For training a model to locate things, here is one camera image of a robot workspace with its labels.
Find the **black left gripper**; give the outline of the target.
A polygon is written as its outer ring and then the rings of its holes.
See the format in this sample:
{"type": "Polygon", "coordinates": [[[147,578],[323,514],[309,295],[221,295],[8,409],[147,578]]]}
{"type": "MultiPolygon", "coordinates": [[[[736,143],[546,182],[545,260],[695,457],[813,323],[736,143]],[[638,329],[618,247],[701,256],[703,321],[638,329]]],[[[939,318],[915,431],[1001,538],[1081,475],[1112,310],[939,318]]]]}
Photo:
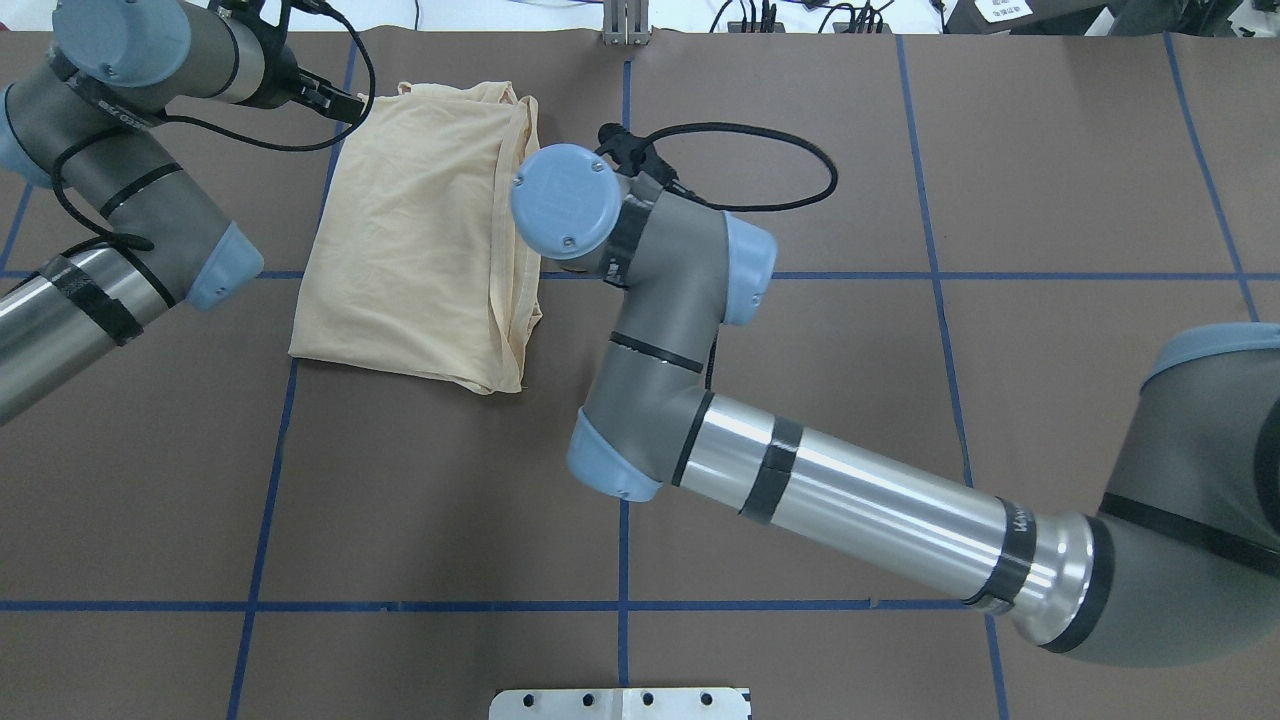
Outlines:
{"type": "Polygon", "coordinates": [[[236,44],[233,76],[216,96],[244,108],[276,109],[288,102],[332,120],[356,126],[365,101],[334,86],[329,79],[300,67],[287,45],[293,10],[335,18],[328,1],[282,1],[278,20],[262,17],[264,1],[216,1],[215,13],[236,44]]]}

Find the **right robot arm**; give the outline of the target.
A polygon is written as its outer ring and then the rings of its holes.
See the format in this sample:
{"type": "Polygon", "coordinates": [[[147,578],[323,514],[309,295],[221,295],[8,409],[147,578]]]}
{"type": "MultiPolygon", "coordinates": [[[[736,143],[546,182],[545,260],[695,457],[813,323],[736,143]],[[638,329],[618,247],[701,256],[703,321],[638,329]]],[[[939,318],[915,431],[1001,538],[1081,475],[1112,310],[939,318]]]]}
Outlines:
{"type": "Polygon", "coordinates": [[[536,254],[623,291],[567,450],[582,484],[689,489],[1091,664],[1201,664],[1276,632],[1276,324],[1170,340],[1097,510],[1046,515],[704,386],[719,328],[765,297],[769,232],[572,143],[531,155],[509,205],[536,254]]]}

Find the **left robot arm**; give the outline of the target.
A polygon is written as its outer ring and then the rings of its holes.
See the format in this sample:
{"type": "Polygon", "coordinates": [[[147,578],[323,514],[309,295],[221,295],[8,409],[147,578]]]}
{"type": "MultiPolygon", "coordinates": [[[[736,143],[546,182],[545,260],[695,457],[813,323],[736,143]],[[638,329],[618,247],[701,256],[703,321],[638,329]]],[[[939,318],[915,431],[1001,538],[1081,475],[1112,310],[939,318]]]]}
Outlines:
{"type": "Polygon", "coordinates": [[[3,296],[3,420],[12,421],[179,304],[207,311],[262,254],[152,132],[179,97],[288,102],[355,132],[372,104],[302,68],[292,12],[355,27],[328,1],[59,1],[44,61],[3,90],[3,167],[52,191],[90,237],[3,296]]]}

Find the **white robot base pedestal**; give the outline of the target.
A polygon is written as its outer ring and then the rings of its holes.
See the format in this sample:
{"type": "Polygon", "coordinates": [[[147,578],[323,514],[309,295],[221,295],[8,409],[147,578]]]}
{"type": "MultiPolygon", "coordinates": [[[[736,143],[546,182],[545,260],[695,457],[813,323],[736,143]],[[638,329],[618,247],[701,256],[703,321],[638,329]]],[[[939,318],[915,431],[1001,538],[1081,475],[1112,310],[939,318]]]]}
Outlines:
{"type": "Polygon", "coordinates": [[[750,691],[639,687],[502,691],[489,719],[753,719],[750,691]]]}

